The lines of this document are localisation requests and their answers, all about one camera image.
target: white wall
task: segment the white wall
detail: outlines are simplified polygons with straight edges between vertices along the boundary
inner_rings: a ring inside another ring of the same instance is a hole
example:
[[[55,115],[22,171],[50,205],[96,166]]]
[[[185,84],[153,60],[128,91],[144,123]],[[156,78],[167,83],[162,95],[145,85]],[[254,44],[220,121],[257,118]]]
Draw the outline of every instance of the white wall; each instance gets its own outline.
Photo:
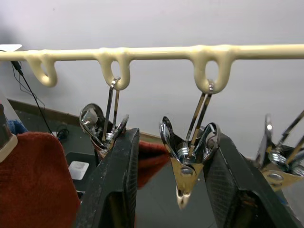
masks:
[[[25,50],[304,43],[303,7],[302,0],[1,0],[0,43],[21,43]],[[105,110],[108,87],[97,62],[57,62],[55,88],[42,86],[23,66],[47,108],[79,114],[95,102]],[[244,155],[255,157],[264,115],[272,114],[277,141],[304,108],[303,70],[302,60],[235,62],[203,123],[217,122]],[[19,91],[9,64],[0,65],[0,77],[8,98],[34,104]],[[119,117],[129,114],[128,127],[159,135],[158,122],[167,115],[184,137],[199,95],[191,62],[132,62]]]

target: red fabric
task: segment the red fabric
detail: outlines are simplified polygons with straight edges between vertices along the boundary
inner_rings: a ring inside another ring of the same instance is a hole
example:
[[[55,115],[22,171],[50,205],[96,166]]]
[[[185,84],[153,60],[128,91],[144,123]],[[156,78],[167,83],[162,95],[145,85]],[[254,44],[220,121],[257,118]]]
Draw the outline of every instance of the red fabric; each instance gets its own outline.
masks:
[[[169,161],[165,146],[140,141],[138,150],[137,187],[142,188]]]
[[[48,133],[18,135],[0,163],[0,227],[69,228],[79,199],[63,148]]]

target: cream plastic rod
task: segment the cream plastic rod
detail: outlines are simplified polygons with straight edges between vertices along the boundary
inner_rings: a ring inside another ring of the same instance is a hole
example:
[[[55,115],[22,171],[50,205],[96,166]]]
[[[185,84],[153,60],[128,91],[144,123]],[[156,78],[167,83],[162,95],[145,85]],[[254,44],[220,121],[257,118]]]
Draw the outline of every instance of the cream plastic rod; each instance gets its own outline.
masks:
[[[304,44],[233,46],[198,45],[192,47],[148,47],[148,48],[100,48],[92,50],[41,50],[0,52],[1,60],[26,60],[37,79],[45,86],[57,83],[54,63],[60,60],[97,60],[108,85],[114,79],[111,64],[117,61],[120,78],[116,90],[125,89],[130,83],[130,62],[140,59],[188,59],[194,66],[194,79],[197,87],[209,92],[206,65],[209,61],[218,64],[218,78],[214,82],[213,93],[221,92],[228,83],[231,65],[236,59],[304,59]],[[47,76],[41,64],[45,66]]]

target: blue object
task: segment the blue object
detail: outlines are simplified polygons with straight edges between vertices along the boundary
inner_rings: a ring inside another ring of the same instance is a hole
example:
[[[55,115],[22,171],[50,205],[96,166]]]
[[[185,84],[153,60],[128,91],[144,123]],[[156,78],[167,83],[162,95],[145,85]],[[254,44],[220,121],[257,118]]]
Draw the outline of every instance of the blue object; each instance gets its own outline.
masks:
[[[24,132],[28,132],[28,130],[19,120],[8,120],[7,122],[10,132],[13,134],[22,134]]]

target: baseboard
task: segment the baseboard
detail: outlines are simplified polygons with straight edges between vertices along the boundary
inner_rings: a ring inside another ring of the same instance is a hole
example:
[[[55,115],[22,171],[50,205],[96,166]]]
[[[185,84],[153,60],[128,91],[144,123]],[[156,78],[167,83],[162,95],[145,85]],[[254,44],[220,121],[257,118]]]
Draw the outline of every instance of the baseboard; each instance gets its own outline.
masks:
[[[34,115],[38,115],[38,113],[39,113],[39,109],[36,105],[27,104],[27,103],[23,103],[20,101],[14,101],[14,100],[10,100],[10,99],[8,99],[8,101],[9,101],[10,105],[13,107],[13,109],[15,109],[15,110],[23,111],[23,112],[34,114]],[[43,109],[43,114],[49,120],[61,121],[66,124],[80,127],[79,116],[55,111],[55,110],[48,109],[48,108]],[[146,142],[150,142],[150,143],[162,144],[161,138],[159,136],[148,134],[148,133],[141,132],[140,139],[143,141],[146,141]]]

